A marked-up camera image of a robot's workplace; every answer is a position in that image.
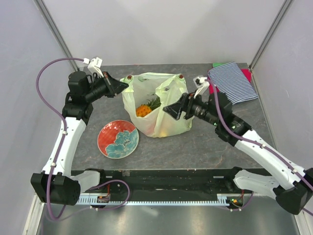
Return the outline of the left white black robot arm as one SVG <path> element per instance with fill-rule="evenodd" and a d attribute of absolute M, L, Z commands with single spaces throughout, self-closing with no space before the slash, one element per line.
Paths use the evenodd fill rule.
<path fill-rule="evenodd" d="M 53 151 L 41 173 L 34 173 L 31 184 L 44 203 L 74 206 L 81 193 L 107 188 L 104 171 L 87 169 L 73 176 L 71 166 L 78 142 L 93 111 L 93 102 L 103 96 L 113 98 L 128 88 L 108 72 L 87 75 L 76 71 L 68 77 L 69 92 L 61 113 L 61 127 Z"/>

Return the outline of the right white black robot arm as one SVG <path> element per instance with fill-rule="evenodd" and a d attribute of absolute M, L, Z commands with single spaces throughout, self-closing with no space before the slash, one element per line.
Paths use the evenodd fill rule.
<path fill-rule="evenodd" d="M 233 114 L 225 94 L 211 94 L 204 102 L 201 95 L 184 93 L 163 111 L 175 120 L 185 114 L 184 119 L 197 117 L 214 125 L 221 140 L 249 155 L 269 173 L 264 176 L 234 167 L 235 175 L 224 180 L 228 192 L 243 189 L 262 194 L 294 215 L 304 210 L 312 198 L 313 170 L 292 163 L 264 141 L 248 123 Z"/>

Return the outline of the green avocado print plastic bag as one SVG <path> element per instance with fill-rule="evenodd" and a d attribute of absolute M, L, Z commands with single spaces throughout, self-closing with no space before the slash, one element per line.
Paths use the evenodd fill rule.
<path fill-rule="evenodd" d="M 162 138 L 179 135 L 192 127 L 192 119 L 182 117 L 174 120 L 162 108 L 178 101 L 188 89 L 182 74 L 147 72 L 139 75 L 128 75 L 121 82 L 129 84 L 122 92 L 124 108 L 135 127 L 148 137 Z M 145 117 L 136 116 L 136 108 L 148 100 L 160 98 L 161 105 Z"/>

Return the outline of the orange toy pineapple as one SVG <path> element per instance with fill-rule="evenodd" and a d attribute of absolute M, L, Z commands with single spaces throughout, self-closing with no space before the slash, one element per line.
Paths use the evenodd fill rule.
<path fill-rule="evenodd" d="M 153 98 L 151 100 L 148 100 L 146 104 L 142 104 L 139 107 L 136 108 L 136 116 L 137 117 L 145 117 L 148 114 L 150 114 L 153 110 L 158 108 L 161 105 L 160 98 Z"/>

